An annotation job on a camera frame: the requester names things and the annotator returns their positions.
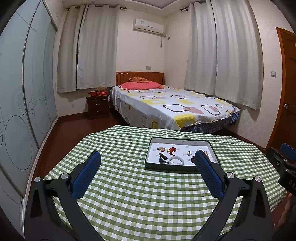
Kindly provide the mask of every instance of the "frosted glass door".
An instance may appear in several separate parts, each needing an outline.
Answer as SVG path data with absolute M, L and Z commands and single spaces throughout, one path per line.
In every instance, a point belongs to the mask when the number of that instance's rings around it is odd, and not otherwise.
M 40 147 L 57 116 L 52 82 L 55 29 L 41 1 L 33 17 L 25 46 L 25 100 L 37 144 Z
M 24 45 L 34 12 L 23 11 L 26 7 L 32 8 L 29 3 L 30 0 L 27 0 L 19 8 L 20 11 L 12 16 L 0 36 L 0 168 L 22 196 L 25 196 L 38 152 L 27 119 L 22 88 Z

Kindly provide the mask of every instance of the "table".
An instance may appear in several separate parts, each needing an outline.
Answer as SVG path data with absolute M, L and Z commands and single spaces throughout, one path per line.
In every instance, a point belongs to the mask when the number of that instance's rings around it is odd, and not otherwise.
M 190 240 L 218 200 L 211 196 L 200 174 L 145 170 L 151 137 L 209 140 L 225 172 L 245 179 L 261 177 L 271 210 L 285 195 L 277 183 L 279 174 L 252 144 L 228 136 L 128 126 L 86 136 L 45 179 L 71 172 L 97 150 L 102 164 L 77 202 L 105 240 Z M 61 219 L 70 225 L 58 198 L 54 201 Z M 238 197 L 223 232 L 231 228 L 240 202 Z

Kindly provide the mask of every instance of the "wall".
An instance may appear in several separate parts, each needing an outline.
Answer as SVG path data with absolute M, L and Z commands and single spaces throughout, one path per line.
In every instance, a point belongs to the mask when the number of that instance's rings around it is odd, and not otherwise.
M 64 12 L 54 44 L 54 88 L 56 105 L 60 116 L 86 112 L 85 96 L 89 92 L 89 90 L 78 90 L 70 93 L 57 93 L 56 91 L 59 43 L 65 17 Z M 160 36 L 134 31 L 133 20 L 135 18 L 143 18 L 159 24 L 165 23 L 164 18 L 146 12 L 132 9 L 121 10 L 118 24 L 116 71 L 163 72 L 165 39 L 162 38 L 163 46 L 160 48 Z M 151 66 L 152 69 L 146 70 L 145 66 Z
M 294 32 L 296 32 L 296 1 L 272 0 L 288 20 Z
M 163 72 L 165 38 L 133 30 L 135 18 L 164 24 L 162 17 L 132 9 L 121 10 L 118 24 L 116 71 Z
M 231 128 L 240 136 L 266 147 L 279 109 L 282 84 L 281 48 L 276 27 L 293 31 L 289 23 L 270 0 L 249 0 L 258 24 L 264 65 L 261 109 L 244 108 L 240 121 Z M 276 71 L 276 78 L 271 71 Z
M 281 98 L 282 62 L 281 49 L 276 27 L 289 31 L 292 28 L 270 0 L 249 0 L 258 24 L 264 64 L 263 93 L 260 110 L 242 107 L 241 118 L 231 131 L 266 147 L 276 120 Z M 167 18 L 165 50 L 165 81 L 168 85 L 181 88 L 184 84 L 188 59 L 189 27 L 188 12 L 178 12 Z M 276 78 L 271 71 L 276 71 Z
M 49 11 L 51 19 L 58 28 L 64 11 L 62 0 L 43 0 L 43 2 L 47 11 Z
M 190 13 L 178 11 L 166 18 L 165 83 L 183 88 L 188 59 Z

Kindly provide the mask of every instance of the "door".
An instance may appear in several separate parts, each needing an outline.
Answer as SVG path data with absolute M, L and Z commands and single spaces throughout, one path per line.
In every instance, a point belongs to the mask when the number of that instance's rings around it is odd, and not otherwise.
M 286 142 L 296 149 L 296 35 L 277 28 L 283 62 L 283 84 L 279 112 L 268 147 Z
M 24 57 L 25 104 L 38 148 L 57 116 L 52 81 L 55 33 L 46 7 L 40 1 L 29 29 Z

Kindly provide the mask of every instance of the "sliding wardrobe door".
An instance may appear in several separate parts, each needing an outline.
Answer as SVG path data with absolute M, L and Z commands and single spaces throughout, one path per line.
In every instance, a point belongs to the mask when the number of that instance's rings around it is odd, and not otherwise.
M 54 87 L 52 79 L 52 58 L 54 51 L 54 37 L 56 30 L 52 24 L 48 25 L 46 39 L 45 39 L 45 49 L 44 49 L 44 61 L 43 61 L 43 77 L 44 77 L 44 91 L 45 100 L 49 115 L 49 120 L 52 125 L 57 117 L 57 109 L 54 101 Z
M 38 152 L 26 114 L 22 85 L 23 52 L 30 19 L 37 7 L 34 2 L 27 0 L 0 36 L 0 169 L 20 196 L 25 195 Z M 5 190 L 4 184 L 1 183 L 2 190 Z
M 0 206 L 8 220 L 21 234 L 21 203 L 22 197 L 9 183 L 0 170 Z
M 57 116 L 52 82 L 54 37 L 50 16 L 40 1 L 28 32 L 24 56 L 25 104 L 38 147 Z

